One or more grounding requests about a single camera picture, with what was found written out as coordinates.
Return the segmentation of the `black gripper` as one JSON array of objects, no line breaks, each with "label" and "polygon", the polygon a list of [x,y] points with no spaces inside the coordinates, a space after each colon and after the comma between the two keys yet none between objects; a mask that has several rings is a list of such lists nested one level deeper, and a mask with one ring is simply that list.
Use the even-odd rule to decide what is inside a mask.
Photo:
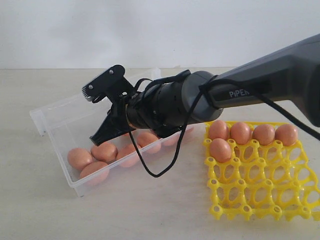
[{"label": "black gripper", "polygon": [[160,113],[158,100],[158,91],[122,95],[118,103],[112,103],[107,117],[89,139],[98,147],[125,134],[128,134],[134,142],[132,131],[135,129],[150,129],[161,136],[163,115]]}]

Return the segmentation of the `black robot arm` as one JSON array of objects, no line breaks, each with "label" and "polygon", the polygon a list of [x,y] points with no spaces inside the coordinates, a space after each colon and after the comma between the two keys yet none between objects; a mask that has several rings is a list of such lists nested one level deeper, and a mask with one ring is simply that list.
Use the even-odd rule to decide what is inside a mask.
[{"label": "black robot arm", "polygon": [[289,100],[316,127],[320,125],[320,37],[314,35],[245,65],[214,75],[183,72],[150,80],[143,91],[114,65],[82,88],[92,103],[108,98],[112,105],[97,132],[95,145],[135,129],[150,129],[167,138],[184,125],[216,120],[225,108],[266,103],[297,127],[319,133],[276,105]]}]

